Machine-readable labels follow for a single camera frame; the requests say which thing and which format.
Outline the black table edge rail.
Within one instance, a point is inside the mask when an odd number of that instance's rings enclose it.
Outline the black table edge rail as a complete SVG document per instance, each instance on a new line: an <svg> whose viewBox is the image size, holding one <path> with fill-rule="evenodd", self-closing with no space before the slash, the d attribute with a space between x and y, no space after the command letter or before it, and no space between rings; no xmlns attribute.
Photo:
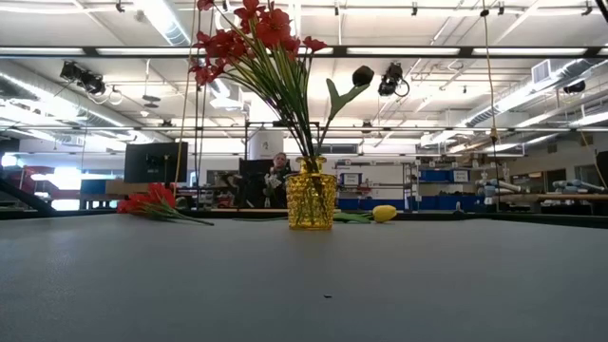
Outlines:
<svg viewBox="0 0 608 342"><path fill-rule="evenodd" d="M37 211L8 211L0 210L0 220L10 219L45 219L67 217L96 217L115 214L115 210L77 210L55 211L50 214ZM271 220L285 219L285 210L216 210L216 211L186 211L185 214L196 219L245 219ZM608 229L608 217L568 216L548 214L519 214L519 213L398 213L392 221L456 221L468 219L491 219L501 221L516 221L557 226L572 226L581 228Z"/></svg>

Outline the black computer monitor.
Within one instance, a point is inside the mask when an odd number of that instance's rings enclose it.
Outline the black computer monitor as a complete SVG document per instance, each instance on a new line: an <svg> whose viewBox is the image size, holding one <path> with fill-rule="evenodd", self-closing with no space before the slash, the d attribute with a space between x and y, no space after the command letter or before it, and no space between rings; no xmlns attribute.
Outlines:
<svg viewBox="0 0 608 342"><path fill-rule="evenodd" d="M129 144L124 154L127 183L187 182L187 142Z"/></svg>

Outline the white flower bouquet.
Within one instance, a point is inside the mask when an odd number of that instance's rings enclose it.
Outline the white flower bouquet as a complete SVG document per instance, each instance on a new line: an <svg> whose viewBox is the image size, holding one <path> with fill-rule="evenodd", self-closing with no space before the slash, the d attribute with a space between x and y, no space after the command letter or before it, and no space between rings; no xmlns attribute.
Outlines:
<svg viewBox="0 0 608 342"><path fill-rule="evenodd" d="M265 204L266 208L280 209L282 207L282 181L276 174L266 174L264 177Z"/></svg>

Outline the brown cardboard box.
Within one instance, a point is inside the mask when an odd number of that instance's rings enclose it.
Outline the brown cardboard box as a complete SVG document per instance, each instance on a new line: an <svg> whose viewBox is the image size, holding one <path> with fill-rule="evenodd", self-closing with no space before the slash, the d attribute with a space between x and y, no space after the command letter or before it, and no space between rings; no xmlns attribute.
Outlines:
<svg viewBox="0 0 608 342"><path fill-rule="evenodd" d="M105 192L108 195L131 195L145 193L146 191L146 183L127 183L120 179L105 182Z"/></svg>

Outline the yellow tulip with green stem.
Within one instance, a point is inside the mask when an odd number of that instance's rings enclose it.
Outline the yellow tulip with green stem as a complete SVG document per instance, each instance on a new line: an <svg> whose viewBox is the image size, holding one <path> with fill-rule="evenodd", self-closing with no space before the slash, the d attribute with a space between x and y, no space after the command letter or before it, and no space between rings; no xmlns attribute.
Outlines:
<svg viewBox="0 0 608 342"><path fill-rule="evenodd" d="M349 213L335 210L332 205L297 205L287 209L247 209L246 221L288 220L291 229L329 230L335 223L370 224L385 223L397 217L397 209L392 205L377 205L370 211Z"/></svg>

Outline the red artificial flower bunch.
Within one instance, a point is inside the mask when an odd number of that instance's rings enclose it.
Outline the red artificial flower bunch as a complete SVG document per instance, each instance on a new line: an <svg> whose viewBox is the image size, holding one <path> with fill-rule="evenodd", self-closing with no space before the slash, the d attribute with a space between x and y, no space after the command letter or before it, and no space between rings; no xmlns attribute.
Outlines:
<svg viewBox="0 0 608 342"><path fill-rule="evenodd" d="M287 127L306 165L318 172L308 106L308 82L314 55L327 44L291 34L289 14L269 0L243 0L234 10L239 20L213 34L197 33L193 45L205 59L191 60L198 86L227 79L255 93Z"/></svg>
<svg viewBox="0 0 608 342"><path fill-rule="evenodd" d="M150 183L146 193L129 195L117 205L118 214L128 214L153 220L186 220L213 226L212 222L191 218L177 208L177 200L171 189L161 183Z"/></svg>

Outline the blue storage bin row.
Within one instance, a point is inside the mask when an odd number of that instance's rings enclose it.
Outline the blue storage bin row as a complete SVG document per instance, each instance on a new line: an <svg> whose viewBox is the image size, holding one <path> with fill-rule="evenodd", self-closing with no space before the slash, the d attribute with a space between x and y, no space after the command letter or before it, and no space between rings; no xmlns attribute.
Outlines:
<svg viewBox="0 0 608 342"><path fill-rule="evenodd" d="M417 202L414 198L406 199L338 199L337 206L342 211L371 210L379 205L390 205L399 211L453 211L456 204L461 204L464 211L473 211L477 204L484 202L483 197L463 195L422 196Z"/></svg>

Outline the dark tulip with green stem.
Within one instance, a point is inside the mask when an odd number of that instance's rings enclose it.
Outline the dark tulip with green stem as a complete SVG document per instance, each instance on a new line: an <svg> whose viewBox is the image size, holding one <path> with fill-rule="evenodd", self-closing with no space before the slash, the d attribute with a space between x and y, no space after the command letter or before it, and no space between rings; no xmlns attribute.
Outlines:
<svg viewBox="0 0 608 342"><path fill-rule="evenodd" d="M318 157L321 152L321 146L325 140L329 127L337 113L348 103L358 97L371 84L374 77L374 71L368 66L360 66L351 76L352 88L344 94L339 94L334 82L331 79L326 80L327 89L330 95L331 109L328 115L325 126L321 130L320 138L318 139L315 155Z"/></svg>

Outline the seated person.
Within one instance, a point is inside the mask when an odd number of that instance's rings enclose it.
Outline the seated person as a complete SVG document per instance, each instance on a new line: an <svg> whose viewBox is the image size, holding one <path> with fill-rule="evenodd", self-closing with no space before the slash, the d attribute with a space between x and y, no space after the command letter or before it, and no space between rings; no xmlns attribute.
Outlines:
<svg viewBox="0 0 608 342"><path fill-rule="evenodd" d="M287 178L293 174L293 170L289 164L289 159L283 152L277 153L273 158L273 166L269 169L267 174L276 174L282 181L282 207L280 209L287 208Z"/></svg>

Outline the yellow textured glass vase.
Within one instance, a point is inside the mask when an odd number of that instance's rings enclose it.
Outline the yellow textured glass vase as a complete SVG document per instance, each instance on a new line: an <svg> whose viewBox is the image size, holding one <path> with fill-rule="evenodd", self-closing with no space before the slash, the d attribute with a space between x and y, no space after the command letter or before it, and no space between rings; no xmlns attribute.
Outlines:
<svg viewBox="0 0 608 342"><path fill-rule="evenodd" d="M324 157L298 157L299 171L286 178L288 222L291 230L329 231L333 228L336 176L324 173Z"/></svg>

